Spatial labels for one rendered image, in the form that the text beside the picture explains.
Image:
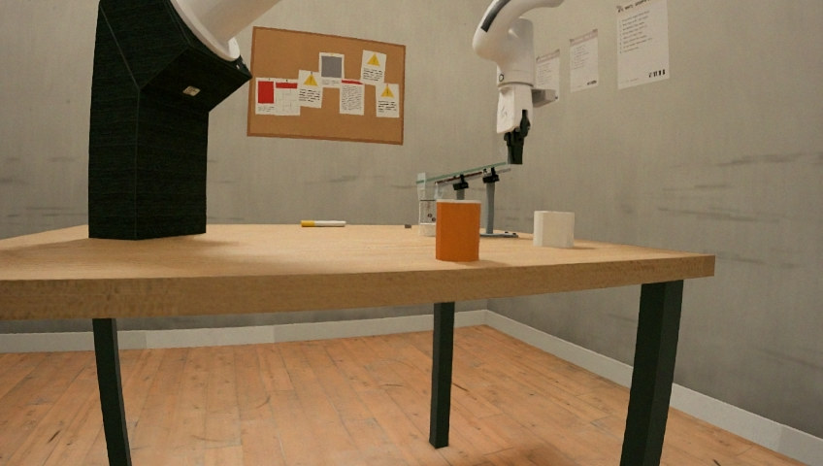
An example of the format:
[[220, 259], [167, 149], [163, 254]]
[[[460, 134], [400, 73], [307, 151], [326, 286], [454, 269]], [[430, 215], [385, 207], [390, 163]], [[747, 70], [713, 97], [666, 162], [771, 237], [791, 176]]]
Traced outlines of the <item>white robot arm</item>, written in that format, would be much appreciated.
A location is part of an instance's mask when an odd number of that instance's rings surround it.
[[[234, 61], [240, 55], [234, 37], [279, 1], [281, 0], [171, 0], [181, 19], [196, 37], [228, 61]], [[556, 101], [556, 90], [534, 88], [533, 22], [521, 16], [535, 8], [558, 7], [564, 1], [494, 0], [474, 37], [475, 53], [497, 65], [497, 86], [530, 86], [533, 108]]]

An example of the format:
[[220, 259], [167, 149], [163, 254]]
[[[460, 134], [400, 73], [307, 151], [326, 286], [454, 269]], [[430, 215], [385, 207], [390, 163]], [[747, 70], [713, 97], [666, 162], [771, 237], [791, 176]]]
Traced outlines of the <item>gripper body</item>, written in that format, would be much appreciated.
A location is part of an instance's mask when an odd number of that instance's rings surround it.
[[[503, 88], [503, 89], [502, 89]], [[522, 110], [526, 110], [528, 131], [533, 125], [532, 89], [528, 85], [509, 84], [499, 88], [497, 133], [520, 131]], [[518, 126], [519, 125], [519, 126]]]

